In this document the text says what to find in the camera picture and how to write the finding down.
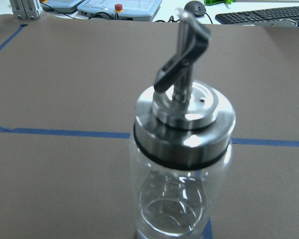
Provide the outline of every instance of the black keyboard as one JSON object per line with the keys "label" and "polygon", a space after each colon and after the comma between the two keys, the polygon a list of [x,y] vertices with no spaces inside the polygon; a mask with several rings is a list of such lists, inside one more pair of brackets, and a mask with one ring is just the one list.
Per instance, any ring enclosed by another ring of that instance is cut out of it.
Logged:
{"label": "black keyboard", "polygon": [[270,8],[256,11],[243,11],[217,14],[215,19],[221,24],[264,25],[281,19],[299,21],[299,6]]}

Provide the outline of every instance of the spout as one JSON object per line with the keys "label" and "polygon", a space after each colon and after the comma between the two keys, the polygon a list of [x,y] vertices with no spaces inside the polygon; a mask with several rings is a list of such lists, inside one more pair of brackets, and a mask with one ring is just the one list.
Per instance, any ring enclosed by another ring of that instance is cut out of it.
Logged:
{"label": "spout", "polygon": [[205,52],[210,39],[210,31],[195,17],[179,9],[177,52],[158,71],[154,89],[165,92],[174,84],[173,100],[188,103],[193,81],[194,63]]}

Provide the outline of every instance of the blue painter's tape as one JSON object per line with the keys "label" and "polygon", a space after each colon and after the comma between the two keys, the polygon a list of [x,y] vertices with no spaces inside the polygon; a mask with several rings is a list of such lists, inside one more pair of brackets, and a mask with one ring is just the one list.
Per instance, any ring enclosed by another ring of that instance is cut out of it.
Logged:
{"label": "blue painter's tape", "polygon": [[17,36],[20,32],[21,32],[21,30],[25,27],[25,26],[27,26],[27,24],[21,24],[20,25],[20,27],[7,39],[7,40],[5,40],[4,41],[4,43],[2,43],[1,45],[0,45],[0,51],[15,37],[15,36]]}
{"label": "blue painter's tape", "polygon": [[208,222],[205,226],[205,229],[203,231],[203,236],[204,239],[213,239],[213,232],[211,230],[211,220],[210,218],[208,219]]}
{"label": "blue painter's tape", "polygon": [[291,141],[291,140],[233,138],[232,142],[233,144],[246,144],[246,145],[299,147],[299,141]]}
{"label": "blue painter's tape", "polygon": [[97,132],[97,131],[79,131],[79,130],[61,130],[61,129],[41,129],[41,128],[15,128],[9,133],[26,134],[44,134],[76,137],[100,137],[100,138],[129,138],[129,133],[120,132]]}
{"label": "blue painter's tape", "polygon": [[[122,133],[122,132],[98,132],[98,131],[80,131],[80,130],[62,130],[62,129],[42,129],[42,128],[9,129],[8,127],[0,127],[0,132],[76,136],[76,137],[130,138],[129,133]],[[232,142],[233,144],[244,144],[244,145],[299,147],[299,141],[291,141],[291,140],[232,138]]]}

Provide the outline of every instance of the oil dispenser bottle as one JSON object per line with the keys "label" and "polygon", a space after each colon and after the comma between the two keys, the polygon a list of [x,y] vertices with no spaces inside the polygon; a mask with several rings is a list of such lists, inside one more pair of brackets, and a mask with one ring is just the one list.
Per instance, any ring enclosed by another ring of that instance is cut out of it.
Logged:
{"label": "oil dispenser bottle", "polygon": [[130,156],[139,239],[201,239],[232,158],[234,109],[193,80],[210,31],[179,11],[177,52],[136,103]]}

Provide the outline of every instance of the black mouse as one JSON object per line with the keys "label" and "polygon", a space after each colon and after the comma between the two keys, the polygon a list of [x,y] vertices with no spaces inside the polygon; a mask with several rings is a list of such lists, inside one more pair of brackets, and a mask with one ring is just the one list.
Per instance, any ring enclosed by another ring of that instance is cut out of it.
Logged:
{"label": "black mouse", "polygon": [[206,13],[206,8],[204,6],[204,4],[202,4],[199,1],[190,1],[188,2],[185,7],[184,7],[185,11],[191,12],[192,14],[194,14],[195,17],[201,17],[204,16]]}

